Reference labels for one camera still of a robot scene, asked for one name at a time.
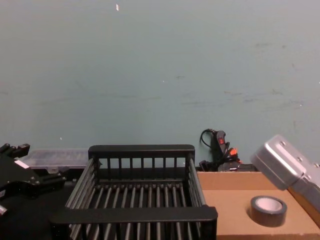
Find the metal bar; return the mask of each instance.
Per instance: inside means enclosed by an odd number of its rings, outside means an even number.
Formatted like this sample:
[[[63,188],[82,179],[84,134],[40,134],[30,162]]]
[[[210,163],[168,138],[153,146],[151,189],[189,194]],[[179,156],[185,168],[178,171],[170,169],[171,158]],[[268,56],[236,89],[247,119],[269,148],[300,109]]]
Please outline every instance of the metal bar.
[[[160,208],[160,187],[156,187],[156,207]],[[156,239],[161,240],[161,226],[160,222],[156,223]]]
[[[82,188],[81,192],[79,193],[79,195],[75,198],[73,204],[71,205],[71,209],[79,208],[81,206],[81,204],[83,203],[85,196],[90,194],[89,187],[92,183],[94,183],[94,178],[95,178],[95,175],[92,174],[90,180],[83,184],[83,188]]]
[[[94,205],[94,209],[98,208],[103,193],[104,193],[104,188],[101,187],[98,199],[96,200],[95,205]],[[88,226],[86,226],[86,234],[89,234],[90,229],[91,229],[91,224],[88,224]]]
[[[142,186],[140,188],[140,197],[139,197],[139,206],[138,206],[139,208],[142,208],[143,199],[144,199],[144,187]],[[136,226],[136,233],[134,234],[136,236],[134,236],[133,239],[135,239],[135,237],[137,240],[140,239],[140,231],[141,231],[141,223],[139,222]]]
[[[89,171],[90,169],[93,169],[93,168],[92,168],[93,162],[94,162],[94,160],[93,160],[93,158],[91,158],[91,159],[89,160],[87,166],[85,166],[85,168],[84,168],[84,170],[83,170],[83,172],[82,172],[82,174],[81,174],[78,182],[76,183],[76,185],[75,185],[75,187],[74,187],[74,189],[73,189],[70,197],[68,198],[68,200],[67,200],[67,202],[66,202],[66,204],[65,204],[65,206],[66,206],[67,208],[70,208],[72,202],[74,201],[74,199],[75,199],[75,197],[76,197],[76,195],[77,195],[77,193],[78,193],[78,191],[79,191],[79,188],[81,187],[81,185],[82,185],[82,183],[83,183],[83,181],[84,181],[84,179],[85,179],[85,176],[87,176],[87,174],[90,172],[90,171]]]
[[[187,206],[186,204],[186,198],[185,198],[185,193],[184,193],[184,187],[181,185],[180,186],[180,193],[181,193],[181,199],[182,199],[182,206],[185,208]],[[187,235],[189,240],[192,240],[192,233],[191,233],[191,228],[190,228],[190,223],[187,223]]]
[[[164,206],[166,208],[169,207],[169,192],[168,192],[168,186],[164,187]],[[165,239],[170,240],[171,239],[171,222],[167,222],[165,224]]]
[[[177,158],[174,158],[174,169],[173,169],[174,179],[177,179]]]
[[[136,187],[134,186],[132,189],[132,195],[131,195],[131,201],[130,201],[130,208],[134,207],[135,204],[135,196],[136,196]],[[130,239],[130,228],[131,228],[131,223],[128,223],[126,225],[126,230],[125,230],[125,240],[129,240]]]
[[[196,172],[195,163],[192,159],[190,159],[190,173],[193,175],[193,179],[195,181],[195,187],[200,197],[200,202],[202,205],[205,205],[206,204],[205,196],[204,196],[204,193],[202,192],[202,188]]]
[[[151,208],[152,206],[152,188],[149,186],[149,191],[148,191],[148,208]],[[151,240],[151,224],[148,222],[146,224],[146,239]]]
[[[155,158],[153,157],[152,158],[152,176],[153,176],[153,179],[156,178],[155,170],[156,170],[156,168],[155,168]]]
[[[168,186],[164,187],[164,201],[165,201],[165,207],[169,207],[169,193],[168,193]]]
[[[119,162],[119,179],[122,179],[122,160],[121,158],[118,158]]]
[[[195,199],[197,200],[198,206],[201,206],[202,204],[201,204],[200,196],[197,191],[197,187],[196,187],[193,176],[190,176],[189,180],[190,180],[192,192],[194,194]]]
[[[120,187],[118,186],[116,188],[115,191],[115,195],[114,195],[114,199],[113,199],[113,203],[112,203],[112,208],[114,209],[117,205],[117,200],[118,200],[118,196],[119,196],[119,192],[120,192]],[[111,223],[108,223],[105,229],[105,233],[104,233],[104,240],[107,240],[109,237],[109,233],[110,233],[110,229],[111,229]]]
[[[108,179],[111,179],[111,163],[110,163],[110,158],[107,158],[106,160],[107,166],[108,166]]]
[[[112,191],[112,186],[109,187],[108,192],[106,194],[106,198],[105,198],[105,201],[104,201],[104,204],[103,204],[103,208],[104,209],[108,205],[108,202],[109,202],[109,199],[110,199],[110,195],[111,195],[111,191]],[[100,227],[98,228],[98,226],[97,226],[96,229],[95,229],[94,235],[93,235],[93,240],[97,240],[98,239],[98,235],[99,235],[99,233],[101,234],[101,232],[102,232],[101,228]]]
[[[83,203],[84,197],[89,195],[89,188],[90,188],[90,183],[94,184],[94,177],[95,175],[92,173],[90,181],[88,181],[90,175],[88,175],[85,179],[84,182],[79,190],[79,193],[75,197],[72,205],[70,206],[71,209],[78,209],[81,204]],[[74,230],[76,228],[76,225],[69,225],[71,227],[71,234],[74,233]]]
[[[172,193],[173,193],[173,206],[176,208],[178,206],[178,204],[177,204],[177,193],[176,193],[176,187],[175,186],[173,186],[173,188],[172,188]],[[175,225],[176,225],[176,236],[177,236],[177,239],[178,240],[182,240],[180,222],[177,222]]]
[[[192,206],[193,207],[199,207],[198,202],[195,200],[195,196],[192,193],[192,187],[191,187],[191,182],[190,179],[188,181],[188,188],[189,188],[189,194],[190,194],[190,198],[191,198],[191,202],[192,202]],[[195,223],[196,226],[196,231],[198,233],[198,237],[200,238],[200,224],[198,222]]]
[[[189,188],[189,193],[190,193],[190,197],[191,197],[191,202],[192,202],[192,206],[193,207],[199,207],[199,203],[196,199],[196,196],[195,196],[195,193],[193,191],[193,188],[192,188],[192,184],[190,182],[190,179],[188,181],[188,188]]]
[[[87,175],[84,177],[83,182],[80,183],[81,186],[79,187],[78,191],[75,193],[73,201],[68,204],[70,209],[74,209],[75,206],[78,204],[79,198],[83,194],[84,188],[87,186],[87,183],[90,180],[90,177],[93,178],[94,176],[93,171],[94,171],[94,167],[92,166],[89,172],[87,173]]]
[[[123,192],[123,198],[122,198],[122,202],[121,202],[121,208],[123,209],[126,206],[126,201],[127,201],[127,194],[128,194],[128,187],[126,186]],[[116,234],[114,236],[114,240],[120,239],[118,238],[118,235]]]
[[[85,198],[85,200],[83,201],[83,203],[80,205],[80,209],[87,209],[90,205],[90,202],[92,201],[95,191],[96,189],[94,188],[95,183],[92,182],[90,185],[90,188],[88,189],[88,193],[90,193],[90,196],[87,196]],[[74,225],[72,227],[72,231],[71,231],[71,237],[73,237],[73,239],[77,239],[79,232],[80,232],[80,225]]]

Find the clear plastic container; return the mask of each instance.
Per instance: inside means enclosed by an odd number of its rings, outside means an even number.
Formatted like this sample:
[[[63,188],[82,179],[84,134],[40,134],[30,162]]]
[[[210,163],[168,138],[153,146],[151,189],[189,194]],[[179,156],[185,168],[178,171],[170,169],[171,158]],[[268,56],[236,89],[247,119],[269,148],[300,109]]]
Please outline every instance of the clear plastic container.
[[[61,168],[84,169],[88,163],[88,149],[38,149],[21,159],[32,169],[46,169],[48,173],[57,173]]]

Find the black cable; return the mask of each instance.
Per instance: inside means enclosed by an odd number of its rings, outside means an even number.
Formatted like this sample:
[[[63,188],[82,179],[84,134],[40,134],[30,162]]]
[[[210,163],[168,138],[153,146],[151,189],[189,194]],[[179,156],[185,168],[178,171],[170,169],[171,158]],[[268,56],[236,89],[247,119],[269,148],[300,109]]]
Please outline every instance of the black cable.
[[[204,145],[206,145],[207,147],[212,149],[212,147],[208,143],[205,142],[203,136],[204,136],[205,133],[211,133],[212,135],[214,135],[215,132],[216,132],[215,130],[210,129],[210,128],[203,130],[201,135],[200,135],[200,142],[203,142]]]

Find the black electronic device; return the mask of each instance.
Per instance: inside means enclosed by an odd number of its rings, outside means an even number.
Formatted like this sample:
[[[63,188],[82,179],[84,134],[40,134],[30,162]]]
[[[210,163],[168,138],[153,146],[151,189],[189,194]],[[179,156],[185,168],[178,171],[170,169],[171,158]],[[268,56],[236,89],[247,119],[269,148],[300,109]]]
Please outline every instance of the black electronic device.
[[[205,133],[211,134],[210,144],[203,139]],[[206,129],[201,133],[200,141],[211,149],[212,161],[201,161],[200,169],[203,172],[256,172],[252,164],[243,164],[236,148],[226,142],[226,133],[222,130]]]
[[[61,173],[37,175],[21,158],[29,153],[30,145],[18,147],[6,143],[0,147],[0,200],[17,194],[36,197],[64,186],[66,178]]]

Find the tape roll center hole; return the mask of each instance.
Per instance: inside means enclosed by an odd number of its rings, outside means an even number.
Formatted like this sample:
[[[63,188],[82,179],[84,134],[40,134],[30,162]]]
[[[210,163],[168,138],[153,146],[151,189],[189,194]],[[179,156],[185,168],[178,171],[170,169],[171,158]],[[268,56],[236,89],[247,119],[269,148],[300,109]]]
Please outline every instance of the tape roll center hole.
[[[267,197],[257,199],[255,204],[257,204],[259,208],[271,212],[276,212],[282,209],[281,202]]]

